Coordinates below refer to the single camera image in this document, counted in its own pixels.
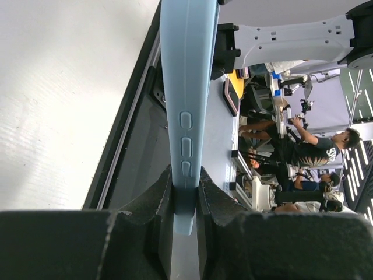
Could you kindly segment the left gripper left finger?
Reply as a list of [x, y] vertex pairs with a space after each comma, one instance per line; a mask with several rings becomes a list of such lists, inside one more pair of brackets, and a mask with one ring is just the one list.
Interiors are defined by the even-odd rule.
[[1, 212], [2, 279], [169, 279], [171, 170], [118, 210]]

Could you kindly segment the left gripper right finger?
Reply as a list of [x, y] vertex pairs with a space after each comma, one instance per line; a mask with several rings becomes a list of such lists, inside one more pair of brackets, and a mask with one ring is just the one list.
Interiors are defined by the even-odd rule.
[[371, 279], [372, 226], [349, 213], [249, 211], [200, 173], [201, 279]]

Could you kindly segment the light blue three-hole phone case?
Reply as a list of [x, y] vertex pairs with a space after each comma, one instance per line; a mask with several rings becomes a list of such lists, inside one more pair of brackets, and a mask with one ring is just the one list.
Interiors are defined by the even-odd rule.
[[217, 1], [162, 1], [160, 51], [170, 142], [174, 230], [192, 233], [202, 165], [203, 136]]

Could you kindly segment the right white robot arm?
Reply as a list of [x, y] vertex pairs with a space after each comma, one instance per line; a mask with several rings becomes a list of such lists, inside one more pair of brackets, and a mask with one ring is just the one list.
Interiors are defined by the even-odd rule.
[[264, 62], [321, 60], [352, 70], [372, 66], [372, 1], [344, 15], [272, 27], [219, 24], [214, 69], [231, 73]]

